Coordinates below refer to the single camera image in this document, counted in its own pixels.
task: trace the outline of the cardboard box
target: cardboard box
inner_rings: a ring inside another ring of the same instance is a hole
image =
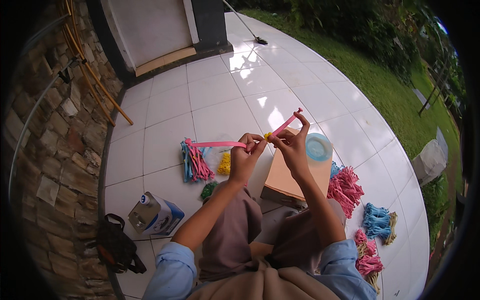
[[[287,127],[287,129],[294,134],[300,131]],[[330,172],[332,168],[332,158],[330,157],[326,161],[314,161],[307,157],[310,172],[315,179],[318,187],[327,196],[328,183],[330,181]],[[262,199],[268,199],[285,206],[293,207],[296,209],[303,209],[307,207],[305,198],[300,189],[300,186],[293,179],[290,170],[285,164],[282,152],[276,150],[272,166],[268,172],[267,180],[265,181],[262,194]]]

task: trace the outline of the white door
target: white door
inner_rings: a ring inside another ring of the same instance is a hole
[[[182,0],[108,3],[135,68],[193,44]]]

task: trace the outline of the shirt cuff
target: shirt cuff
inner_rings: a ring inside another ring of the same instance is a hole
[[[320,260],[320,271],[323,272],[328,264],[339,260],[356,261],[358,257],[357,245],[352,239],[341,240],[328,245],[322,253]]]
[[[197,276],[197,268],[195,267],[195,255],[190,248],[178,244],[174,241],[166,243],[160,252],[156,255],[156,267],[162,261],[178,261],[187,265],[193,272],[193,278]]]

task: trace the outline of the lawn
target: lawn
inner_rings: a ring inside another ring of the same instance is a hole
[[[422,104],[412,92],[419,89],[428,97],[433,86],[420,62],[412,68],[414,86],[401,83],[388,69],[375,64],[362,53],[332,38],[296,27],[285,15],[272,16],[259,10],[242,10],[241,13],[260,20],[307,45],[329,60],[345,74],[371,101],[390,125],[410,159],[423,149],[425,144],[436,137],[440,127],[448,144],[448,161],[458,162],[456,172],[452,172],[455,188],[463,190],[459,159],[459,135],[454,121],[441,100],[418,116]],[[448,180],[442,181],[443,190],[436,193],[432,184],[422,188],[430,230],[430,246],[433,248],[439,232],[447,199]]]

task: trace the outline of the brown pants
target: brown pants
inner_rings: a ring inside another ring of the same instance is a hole
[[[215,194],[224,186],[217,185]],[[345,226],[345,214],[341,205],[328,199]],[[248,271],[256,271],[249,244],[262,231],[262,211],[246,188],[225,208],[212,231],[203,242],[203,258],[199,261],[199,279],[217,281]],[[322,246],[308,209],[287,217],[280,227],[272,254],[266,257],[275,268],[296,266],[313,274],[320,263]]]

